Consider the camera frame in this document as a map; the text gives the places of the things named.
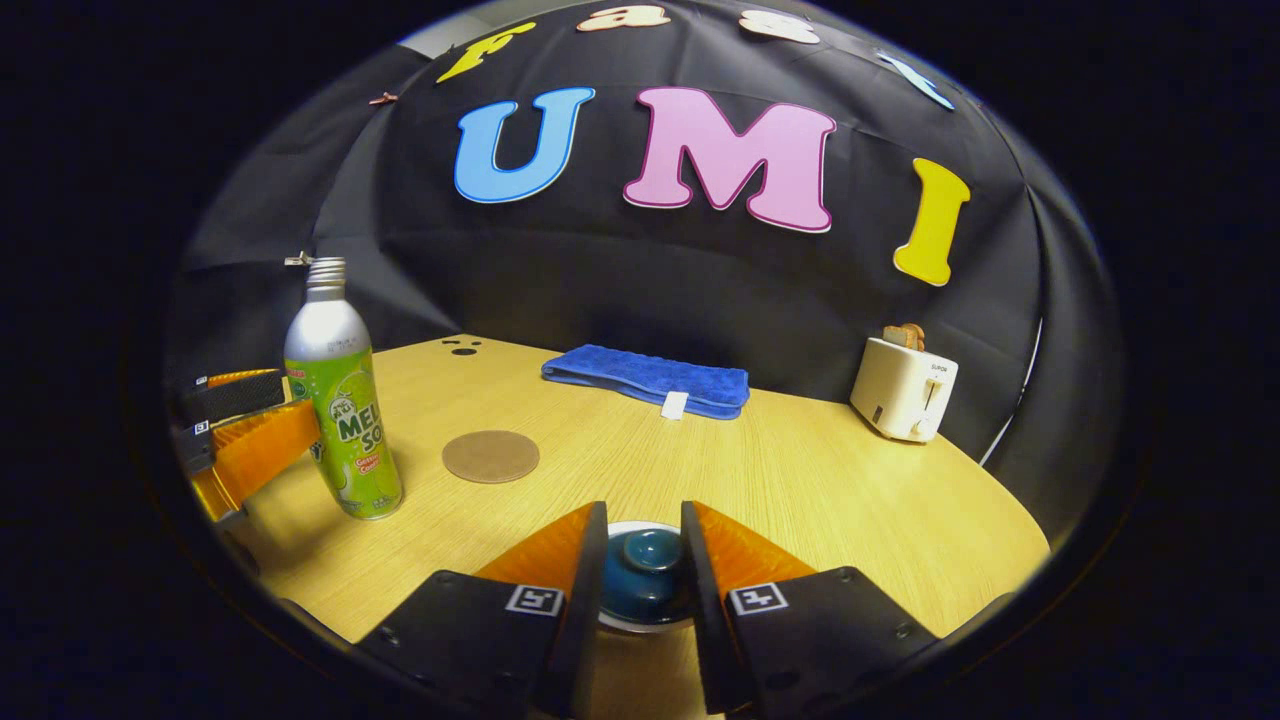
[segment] wooden table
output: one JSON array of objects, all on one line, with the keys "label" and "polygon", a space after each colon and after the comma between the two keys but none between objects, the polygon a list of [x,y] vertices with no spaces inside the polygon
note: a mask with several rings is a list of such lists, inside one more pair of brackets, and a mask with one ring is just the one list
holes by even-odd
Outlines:
[{"label": "wooden table", "polygon": [[[941,436],[923,446],[890,441],[849,405],[759,389],[735,420],[667,420],[657,405],[541,379],[557,352],[448,340],[461,343],[375,355],[406,492],[394,515],[344,515],[305,455],[248,500],[234,532],[271,591],[348,641],[433,571],[475,571],[596,500],[611,521],[676,527],[680,502],[699,500],[818,570],[859,568],[937,635],[1016,589],[1048,555],[1021,505]],[[538,469],[497,486],[444,469],[447,442],[486,429],[532,438]],[[641,692],[644,678],[666,678],[664,691]],[[707,716],[692,628],[602,633],[594,683],[593,717]]]}]

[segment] round coaster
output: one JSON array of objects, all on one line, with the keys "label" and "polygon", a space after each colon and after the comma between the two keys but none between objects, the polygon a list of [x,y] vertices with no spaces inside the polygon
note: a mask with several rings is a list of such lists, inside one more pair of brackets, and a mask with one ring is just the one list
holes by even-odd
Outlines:
[{"label": "round coaster", "polygon": [[451,473],[472,483],[509,483],[538,466],[538,446],[520,433],[481,430],[456,437],[442,452]]}]

